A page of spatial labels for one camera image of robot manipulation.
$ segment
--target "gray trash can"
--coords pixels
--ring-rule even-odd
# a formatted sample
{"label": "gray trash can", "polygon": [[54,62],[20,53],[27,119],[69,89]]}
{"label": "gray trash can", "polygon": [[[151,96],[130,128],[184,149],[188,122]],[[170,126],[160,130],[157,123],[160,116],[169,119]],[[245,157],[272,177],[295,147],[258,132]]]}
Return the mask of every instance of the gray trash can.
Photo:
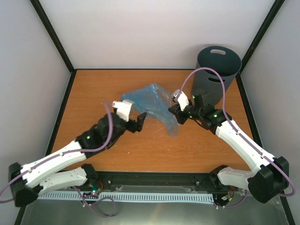
{"label": "gray trash can", "polygon": [[[196,68],[209,67],[216,70],[222,77],[225,90],[227,90],[240,71],[241,66],[242,62],[237,53],[225,47],[211,46],[199,52]],[[203,91],[209,91],[209,102],[214,105],[216,105],[223,96],[222,85],[219,78],[208,70],[200,70],[194,75],[192,96],[199,93],[199,91],[201,93],[203,93]]]}

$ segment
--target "blue plastic bag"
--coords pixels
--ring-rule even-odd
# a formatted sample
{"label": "blue plastic bag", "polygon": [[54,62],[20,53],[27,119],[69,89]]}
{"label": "blue plastic bag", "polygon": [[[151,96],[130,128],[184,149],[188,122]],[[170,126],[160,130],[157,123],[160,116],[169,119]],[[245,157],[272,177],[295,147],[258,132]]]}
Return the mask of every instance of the blue plastic bag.
{"label": "blue plastic bag", "polygon": [[170,94],[153,83],[142,89],[126,93],[122,100],[129,99],[135,103],[135,109],[140,113],[147,112],[147,117],[159,119],[165,124],[169,135],[178,134],[178,122],[176,117],[168,111],[171,106]]}

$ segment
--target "purple cable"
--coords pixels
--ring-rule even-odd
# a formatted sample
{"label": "purple cable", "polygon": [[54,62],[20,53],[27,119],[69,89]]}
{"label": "purple cable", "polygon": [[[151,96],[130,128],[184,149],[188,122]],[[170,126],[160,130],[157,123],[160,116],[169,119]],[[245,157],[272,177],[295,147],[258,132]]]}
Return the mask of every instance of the purple cable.
{"label": "purple cable", "polygon": [[[76,150],[69,150],[69,151],[66,151],[64,152],[64,154],[69,154],[69,153],[72,153],[72,152],[77,152],[77,151],[80,151],[80,152],[95,152],[95,151],[100,151],[102,149],[104,149],[108,143],[110,142],[111,138],[112,138],[112,135],[113,135],[113,119],[112,119],[112,115],[111,115],[111,112],[108,108],[108,106],[111,105],[110,103],[105,103],[104,104],[104,107],[105,107],[105,110],[106,110],[106,113],[107,113],[107,117],[108,117],[108,136],[107,136],[107,139],[106,141],[104,142],[104,144],[102,146],[100,146],[99,148],[96,148],[96,149],[76,149]],[[34,165],[33,167],[31,167],[30,170],[33,170],[33,169],[36,169],[37,167],[39,167],[40,165],[56,158],[60,156],[60,154],[57,154],[57,155],[53,155],[39,163],[37,163],[36,165]],[[15,178],[13,178],[1,191],[0,191],[0,197],[1,195],[3,194],[3,192],[12,184],[14,183],[16,180],[18,180],[19,178],[21,178],[23,175],[27,174],[27,173],[30,173],[29,170],[27,171],[24,171],[23,173],[21,173],[20,175],[16,176]],[[8,200],[3,200],[1,201],[0,200],[0,203],[8,203],[8,202],[11,202],[13,201],[13,199],[8,199]]]}
{"label": "purple cable", "polygon": [[[211,72],[213,72],[220,80],[221,82],[221,85],[222,85],[222,91],[223,91],[223,101],[222,101],[222,111],[223,111],[223,114],[226,118],[226,120],[228,121],[228,123],[230,124],[230,126],[233,128],[233,130],[235,132],[238,132],[238,129],[233,125],[233,123],[231,122],[231,120],[228,118],[227,116],[227,113],[226,113],[226,110],[225,110],[225,86],[224,86],[224,82],[223,82],[223,79],[222,77],[220,76],[220,74],[212,69],[212,68],[208,68],[208,67],[201,67],[201,68],[198,68],[198,69],[195,69],[194,71],[192,71],[185,79],[185,81],[183,82],[182,86],[181,86],[181,89],[180,89],[180,92],[179,94],[177,95],[177,97],[175,98],[175,100],[177,100],[186,84],[186,82],[188,81],[188,79],[197,71],[200,71],[200,70],[209,70]],[[239,133],[239,136],[247,143],[249,144],[259,155],[263,155],[259,149],[257,149],[243,134]],[[292,192],[289,193],[289,194],[278,194],[279,196],[282,196],[282,197],[290,197],[290,196],[293,196],[295,195],[296,193],[296,186],[295,184],[293,183],[293,181],[286,175],[285,172],[283,172],[272,160],[270,160],[269,158],[267,158],[266,156],[264,156],[264,159],[266,159],[272,166],[274,166],[282,175],[283,177],[290,183],[291,187],[292,187]]]}
{"label": "purple cable", "polygon": [[87,201],[85,200],[85,198],[87,197],[84,197],[81,193],[80,193],[80,190],[76,187],[73,187],[75,189],[75,191],[78,192],[78,194],[80,195],[80,197],[82,198],[82,201],[84,202],[84,204],[93,212],[95,213],[97,216],[99,217],[102,217],[102,218],[108,218],[108,217],[111,217],[113,216],[114,214],[116,214],[116,211],[117,211],[117,206],[116,206],[116,202],[111,198],[111,197],[104,197],[104,198],[101,198],[100,200],[94,202],[93,204],[91,205],[95,205],[95,204],[98,204],[99,202],[103,201],[104,199],[110,199],[113,203],[113,211],[111,214],[109,215],[102,215],[102,214],[99,214],[97,213],[95,210],[92,209],[92,207],[87,203]]}
{"label": "purple cable", "polygon": [[246,191],[246,193],[245,193],[244,197],[242,198],[242,200],[240,200],[240,201],[239,201],[238,203],[236,203],[235,205],[225,206],[224,209],[232,209],[232,208],[235,208],[235,207],[241,205],[241,204],[246,200],[247,196],[248,196],[248,191]]}

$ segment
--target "looped purple cable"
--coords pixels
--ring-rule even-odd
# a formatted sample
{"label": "looped purple cable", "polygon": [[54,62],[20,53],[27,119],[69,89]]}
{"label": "looped purple cable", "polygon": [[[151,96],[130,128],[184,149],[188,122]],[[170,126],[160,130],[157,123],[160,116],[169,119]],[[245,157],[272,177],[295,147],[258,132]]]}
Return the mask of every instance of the looped purple cable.
{"label": "looped purple cable", "polygon": [[85,205],[86,205],[93,213],[95,213],[97,216],[99,216],[99,217],[101,217],[101,218],[108,218],[108,217],[111,217],[111,216],[113,216],[113,215],[116,214],[116,212],[117,212],[117,205],[116,205],[116,202],[115,202],[111,197],[104,197],[104,198],[101,198],[100,200],[98,200],[98,201],[94,202],[93,204],[91,204],[91,205],[96,205],[96,204],[100,203],[101,201],[103,201],[104,199],[109,199],[109,200],[111,200],[112,203],[113,203],[113,211],[112,211],[112,213],[109,214],[109,215],[102,215],[102,214],[97,213],[95,210],[93,210],[92,207],[91,207],[91,206],[87,203],[87,201],[85,200],[85,198],[88,197],[89,195],[86,196],[86,197],[84,197],[84,196],[81,194],[81,192],[80,192],[80,190],[79,190],[78,188],[76,188],[76,187],[73,187],[73,188],[75,189],[75,191],[78,192],[78,194],[79,194],[80,197],[82,198],[82,201],[84,202],[84,204],[85,204]]}
{"label": "looped purple cable", "polygon": [[[198,69],[195,69],[193,70],[185,79],[185,81],[183,82],[182,86],[181,86],[181,89],[180,89],[180,92],[179,94],[177,95],[177,97],[175,99],[178,99],[184,86],[186,85],[186,82],[188,81],[188,79],[197,71],[200,71],[200,70],[209,70],[211,72],[213,72],[220,80],[221,82],[221,85],[222,85],[222,91],[223,91],[223,101],[222,101],[222,111],[223,111],[223,114],[226,118],[226,120],[228,121],[228,123],[230,124],[230,126],[233,128],[233,130],[235,132],[238,132],[238,129],[233,125],[233,123],[231,122],[231,120],[228,118],[228,115],[226,113],[226,110],[225,110],[225,86],[224,86],[224,82],[223,82],[223,79],[222,77],[220,76],[220,74],[212,69],[212,68],[209,68],[209,67],[201,67],[201,68],[198,68]],[[259,149],[257,149],[243,134],[239,133],[239,136],[247,143],[249,144],[259,155],[262,155],[261,151]],[[292,187],[292,192],[289,193],[289,194],[278,194],[279,196],[282,196],[282,197],[290,197],[290,196],[293,196],[295,195],[296,193],[296,186],[295,184],[293,183],[293,181],[286,175],[285,172],[283,172],[272,160],[270,160],[269,158],[267,158],[266,156],[264,156],[264,159],[266,159],[273,167],[275,167],[282,175],[283,177],[289,182],[289,184],[291,185]]]}
{"label": "looped purple cable", "polygon": [[[102,149],[104,149],[108,143],[110,142],[111,138],[112,138],[112,135],[113,135],[113,118],[112,118],[112,115],[111,115],[111,112],[108,108],[108,106],[110,106],[112,104],[110,103],[105,103],[104,104],[104,107],[105,107],[105,110],[106,110],[106,113],[107,113],[107,118],[108,118],[108,136],[107,136],[107,139],[106,141],[104,142],[104,144],[102,146],[100,146],[99,148],[96,148],[96,149],[76,149],[76,150],[69,150],[69,151],[66,151],[64,152],[64,154],[69,154],[69,153],[72,153],[72,152],[77,152],[77,151],[80,151],[80,152],[95,152],[95,151],[100,151]],[[36,165],[34,165],[33,167],[31,167],[31,170],[34,170],[36,169],[37,167],[39,167],[40,165],[56,158],[60,156],[60,154],[56,154],[56,155],[53,155],[39,163],[37,163]],[[1,195],[3,194],[3,192],[11,185],[13,184],[16,180],[18,180],[19,178],[21,178],[22,176],[24,176],[25,174],[27,174],[29,171],[24,171],[23,173],[19,174],[18,176],[16,176],[15,178],[13,178],[1,191],[0,191],[0,197]],[[0,203],[8,203],[8,202],[11,202],[13,201],[13,199],[8,199],[8,200],[0,200]]]}

